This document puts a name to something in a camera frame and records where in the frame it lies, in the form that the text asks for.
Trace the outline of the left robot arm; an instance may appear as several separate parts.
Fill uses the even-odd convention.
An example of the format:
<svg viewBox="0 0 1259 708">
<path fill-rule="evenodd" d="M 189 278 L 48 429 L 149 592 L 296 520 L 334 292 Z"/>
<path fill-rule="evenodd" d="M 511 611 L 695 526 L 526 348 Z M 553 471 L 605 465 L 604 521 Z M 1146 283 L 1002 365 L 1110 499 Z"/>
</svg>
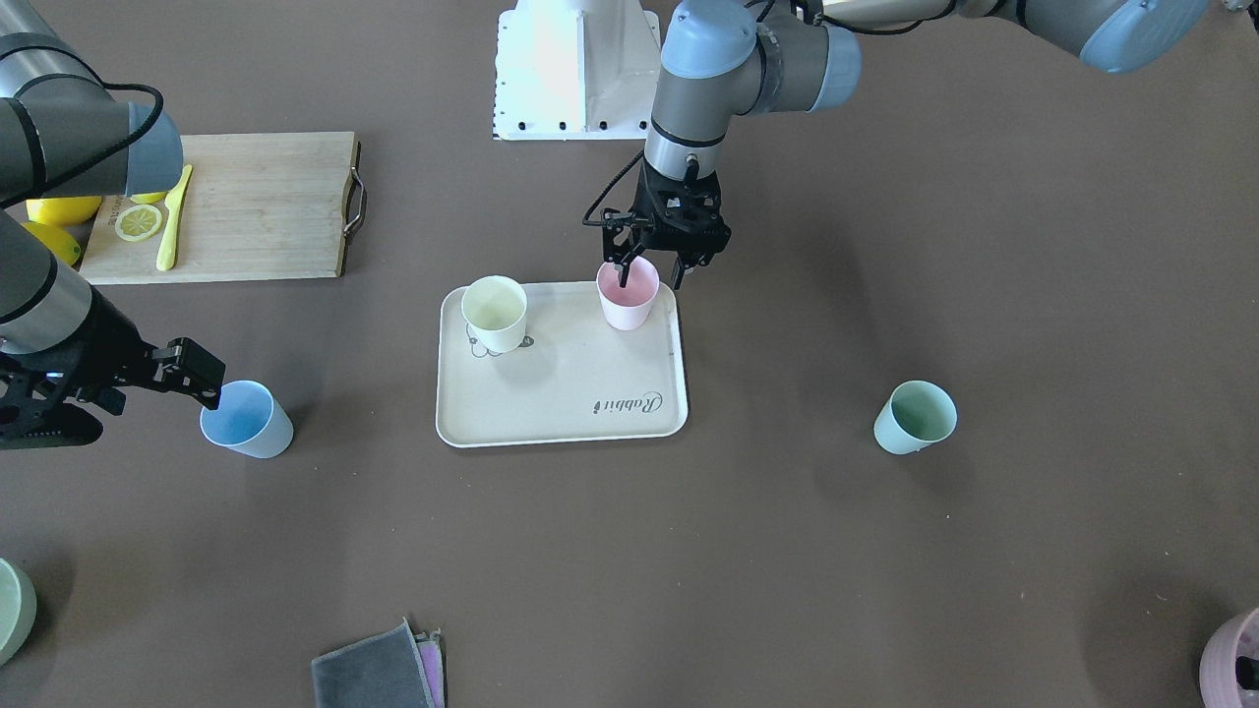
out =
<svg viewBox="0 0 1259 708">
<path fill-rule="evenodd" d="M 1178 44 L 1205 1 L 684 1 L 661 50 L 630 210 L 603 210 L 603 260 L 618 285 L 647 251 L 676 254 L 674 287 L 728 246 L 716 175 L 737 116 L 841 106 L 862 74 L 860 37 L 996 18 L 1110 76 Z"/>
</svg>

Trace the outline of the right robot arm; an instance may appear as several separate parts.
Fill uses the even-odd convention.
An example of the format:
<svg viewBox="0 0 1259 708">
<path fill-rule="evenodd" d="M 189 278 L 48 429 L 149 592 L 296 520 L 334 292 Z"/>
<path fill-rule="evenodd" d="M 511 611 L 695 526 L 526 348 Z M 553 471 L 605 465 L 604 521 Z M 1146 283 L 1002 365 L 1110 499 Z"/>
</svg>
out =
<svg viewBox="0 0 1259 708">
<path fill-rule="evenodd" d="M 110 84 L 26 1 L 1 5 L 3 208 L 37 198 L 175 188 L 185 165 L 162 94 Z M 3 448 L 86 446 L 123 389 L 175 391 L 206 409 L 224 364 L 193 339 L 157 348 L 18 219 L 1 228 Z"/>
</svg>

